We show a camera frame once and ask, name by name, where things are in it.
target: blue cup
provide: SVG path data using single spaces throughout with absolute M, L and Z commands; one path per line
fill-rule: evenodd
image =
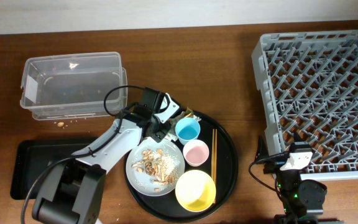
M 175 132 L 183 145 L 190 140 L 197 139 L 200 131 L 200 124 L 193 118 L 183 118 L 175 127 Z

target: black circular tray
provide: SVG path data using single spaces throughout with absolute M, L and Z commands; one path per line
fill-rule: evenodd
M 125 166 L 128 154 L 125 156 L 124 176 L 132 196 L 144 210 L 158 218 L 161 218 L 162 220 L 169 222 L 192 222 L 212 214 L 226 202 L 237 181 L 239 163 L 236 149 L 229 134 L 218 122 L 209 116 L 196 111 L 195 115 L 201 118 L 201 132 L 198 136 L 198 139 L 204 141 L 208 145 L 209 157 L 208 160 L 199 167 L 192 167 L 186 163 L 185 172 L 192 169 L 198 169 L 211 175 L 212 130 L 218 130 L 218 155 L 216 159 L 216 203 L 212 204 L 212 206 L 210 206 L 207 210 L 203 212 L 189 212 L 188 210 L 185 210 L 178 203 L 174 190 L 169 194 L 159 197 L 150 197 L 138 193 L 128 181 Z M 176 141 L 175 144 L 180 148 L 181 151 L 183 150 L 183 145 L 179 141 Z

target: wooden table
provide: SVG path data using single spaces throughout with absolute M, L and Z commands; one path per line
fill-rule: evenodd
M 272 32 L 358 29 L 358 21 L 259 24 L 181 29 L 115 30 L 49 34 L 0 35 L 0 223 L 19 223 L 22 200 L 10 187 L 18 144 L 26 139 L 99 136 L 112 118 L 81 119 L 65 129 L 53 121 L 36 121 L 19 106 L 21 78 L 28 58 L 46 55 L 116 51 L 121 54 L 131 85 L 169 92 L 182 105 L 220 122 L 239 155 L 239 176 L 230 199 L 198 223 L 270 223 L 283 213 L 276 194 L 258 184 L 247 168 L 253 161 L 258 135 L 266 127 L 257 91 L 251 53 L 259 37 Z M 130 90 L 128 102 L 139 100 Z M 123 161 L 109 173 L 100 219 L 104 223 L 162 223 L 132 198 Z M 273 185 L 262 166 L 254 168 Z M 328 186 L 322 218 L 358 223 L 358 180 L 325 182 Z M 32 202 L 27 209 L 28 223 Z

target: black tray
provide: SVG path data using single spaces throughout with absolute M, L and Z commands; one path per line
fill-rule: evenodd
M 159 197 L 150 197 L 138 193 L 128 181 L 126 175 L 126 161 L 128 154 L 125 156 L 124 176 L 132 196 L 144 210 L 158 218 L 161 218 L 162 220 L 169 222 L 192 222 L 212 214 L 226 202 L 237 181 L 239 164 L 232 139 L 226 130 L 214 119 L 200 112 L 195 112 L 195 115 L 201 118 L 201 132 L 198 139 L 204 141 L 208 145 L 209 157 L 208 160 L 199 167 L 191 167 L 186 164 L 185 172 L 192 169 L 198 169 L 211 175 L 212 129 L 218 129 L 216 203 L 212 204 L 212 206 L 210 206 L 207 210 L 203 212 L 189 212 L 188 210 L 185 210 L 178 203 L 174 190 L 169 194 Z M 176 141 L 175 144 L 181 151 L 183 150 L 183 145 L 179 141 Z
M 69 156 L 83 149 L 96 138 L 61 139 L 61 140 L 26 140 L 19 144 L 15 169 L 13 172 L 11 197 L 15 200 L 25 199 L 31 185 L 44 171 L 54 156 Z M 30 198 L 35 199 L 39 186 L 35 187 Z

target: clear plastic container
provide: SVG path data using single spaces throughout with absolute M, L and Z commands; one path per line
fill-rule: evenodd
M 37 120 L 107 116 L 104 97 L 126 84 L 117 52 L 30 58 L 24 67 L 20 105 Z M 110 94 L 106 102 L 113 113 L 126 104 L 126 89 Z

